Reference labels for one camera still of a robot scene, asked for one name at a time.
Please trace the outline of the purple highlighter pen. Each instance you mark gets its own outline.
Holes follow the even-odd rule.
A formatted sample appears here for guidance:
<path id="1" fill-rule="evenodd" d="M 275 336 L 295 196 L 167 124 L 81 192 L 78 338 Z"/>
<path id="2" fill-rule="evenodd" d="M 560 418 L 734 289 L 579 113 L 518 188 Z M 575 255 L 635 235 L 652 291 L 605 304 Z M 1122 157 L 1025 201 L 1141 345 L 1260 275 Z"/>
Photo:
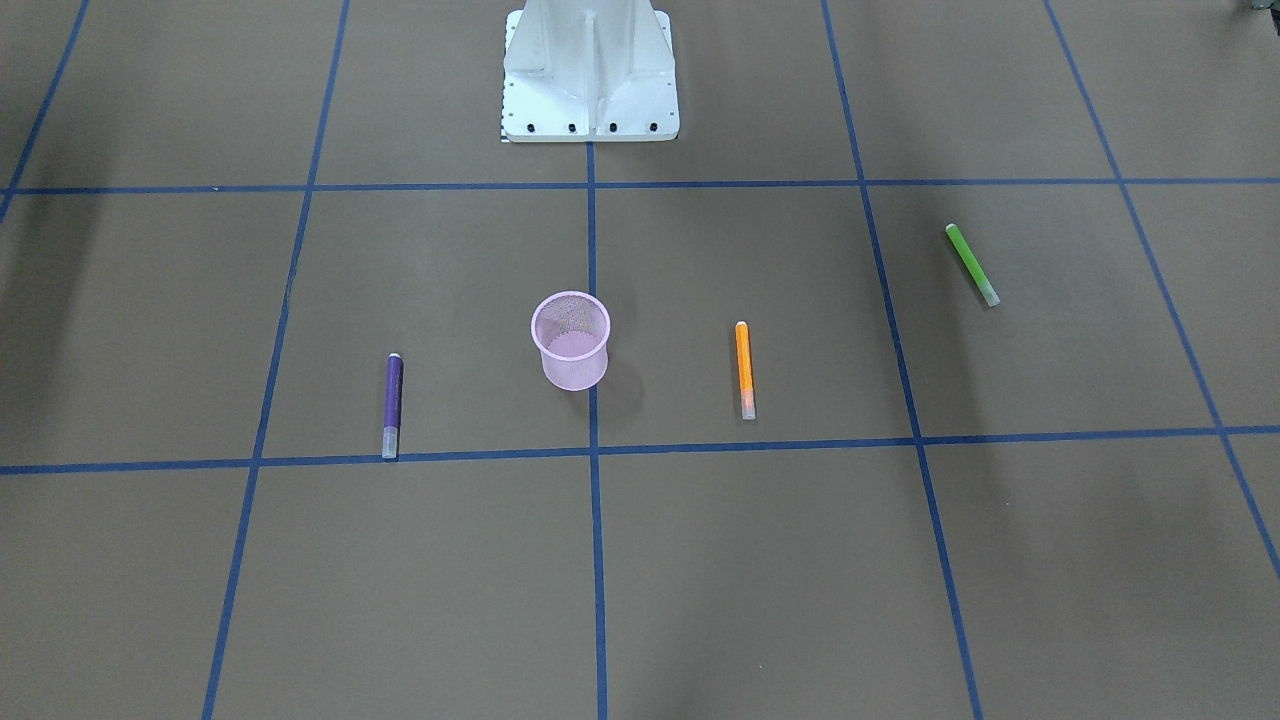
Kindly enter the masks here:
<path id="1" fill-rule="evenodd" d="M 399 456 L 402 384 L 404 361 L 398 352 L 387 356 L 385 393 L 381 429 L 381 459 L 396 460 Z"/>

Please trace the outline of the orange highlighter pen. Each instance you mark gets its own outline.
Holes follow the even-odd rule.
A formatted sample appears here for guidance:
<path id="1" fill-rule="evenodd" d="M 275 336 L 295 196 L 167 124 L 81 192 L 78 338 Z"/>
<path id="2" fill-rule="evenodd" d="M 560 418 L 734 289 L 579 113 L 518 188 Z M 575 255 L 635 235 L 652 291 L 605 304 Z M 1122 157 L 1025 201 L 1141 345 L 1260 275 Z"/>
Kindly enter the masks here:
<path id="1" fill-rule="evenodd" d="M 753 372 L 750 328 L 746 322 L 733 325 L 735 352 L 739 380 L 740 416 L 744 421 L 756 420 L 756 398 Z"/>

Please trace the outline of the green highlighter pen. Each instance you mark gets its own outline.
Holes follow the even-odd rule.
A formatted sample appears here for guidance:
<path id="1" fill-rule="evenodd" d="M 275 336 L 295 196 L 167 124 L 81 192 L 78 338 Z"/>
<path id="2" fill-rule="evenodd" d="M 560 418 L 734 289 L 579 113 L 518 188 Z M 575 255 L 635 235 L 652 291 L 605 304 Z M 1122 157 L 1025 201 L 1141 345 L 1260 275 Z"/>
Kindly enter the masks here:
<path id="1" fill-rule="evenodd" d="M 943 232 L 961 264 L 965 266 L 977 292 L 986 302 L 986 306 L 997 307 L 1001 304 L 1001 297 L 998 296 L 998 292 L 996 291 L 989 277 L 986 274 L 986 270 L 980 265 L 977 255 L 973 252 L 960 227 L 955 223 L 948 223 L 943 228 Z"/>

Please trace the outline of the pink mesh pen holder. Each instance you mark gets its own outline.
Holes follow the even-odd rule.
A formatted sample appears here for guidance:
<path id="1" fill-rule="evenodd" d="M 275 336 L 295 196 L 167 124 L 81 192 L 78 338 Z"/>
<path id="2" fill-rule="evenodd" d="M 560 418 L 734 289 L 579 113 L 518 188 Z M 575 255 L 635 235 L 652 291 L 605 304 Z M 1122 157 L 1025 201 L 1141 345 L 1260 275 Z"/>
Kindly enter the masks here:
<path id="1" fill-rule="evenodd" d="M 556 387 L 579 392 L 605 375 L 611 314 L 584 292 L 563 291 L 544 299 L 532 311 L 530 334 L 545 378 Z"/>

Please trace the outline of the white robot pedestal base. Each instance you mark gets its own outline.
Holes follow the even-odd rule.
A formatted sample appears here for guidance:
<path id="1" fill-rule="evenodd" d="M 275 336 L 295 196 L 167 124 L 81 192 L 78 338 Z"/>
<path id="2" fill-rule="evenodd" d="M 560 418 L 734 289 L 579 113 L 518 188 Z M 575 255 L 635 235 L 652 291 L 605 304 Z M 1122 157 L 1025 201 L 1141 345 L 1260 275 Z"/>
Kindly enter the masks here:
<path id="1" fill-rule="evenodd" d="M 649 1 L 526 1 L 507 14 L 500 137 L 639 143 L 678 137 L 671 18 Z"/>

